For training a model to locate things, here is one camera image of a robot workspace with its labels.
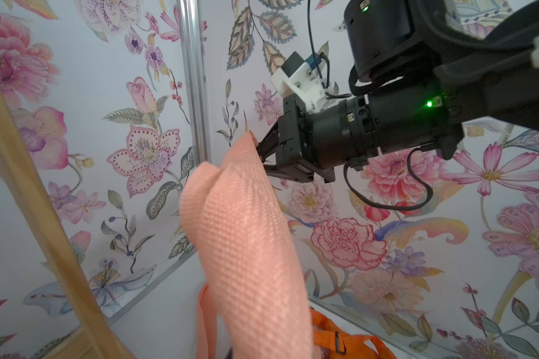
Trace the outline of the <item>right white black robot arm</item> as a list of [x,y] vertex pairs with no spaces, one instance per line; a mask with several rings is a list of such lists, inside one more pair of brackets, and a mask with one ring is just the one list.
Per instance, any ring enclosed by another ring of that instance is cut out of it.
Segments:
[[340,165],[412,147],[452,158],[463,123],[492,117],[539,131],[539,1],[485,39],[454,27],[448,1],[351,1],[349,99],[325,109],[318,62],[293,53],[272,83],[284,113],[258,144],[266,173],[335,180]]

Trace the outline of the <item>pink bag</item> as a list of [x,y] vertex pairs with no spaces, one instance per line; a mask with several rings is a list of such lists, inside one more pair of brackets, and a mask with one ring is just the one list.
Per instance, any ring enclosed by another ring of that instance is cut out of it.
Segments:
[[301,265],[256,146],[245,133],[221,165],[200,164],[181,195],[181,225],[207,280],[198,304],[198,358],[215,357],[219,320],[234,358],[314,354]]

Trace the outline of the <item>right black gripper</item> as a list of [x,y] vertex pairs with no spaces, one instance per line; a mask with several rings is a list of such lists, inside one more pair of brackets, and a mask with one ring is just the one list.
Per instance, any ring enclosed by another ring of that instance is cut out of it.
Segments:
[[360,169],[371,158],[415,147],[449,160],[463,137],[462,126],[449,122],[437,82],[392,83],[313,115],[291,95],[256,150],[262,162],[275,153],[275,165],[264,165],[270,177],[331,183],[335,167]]

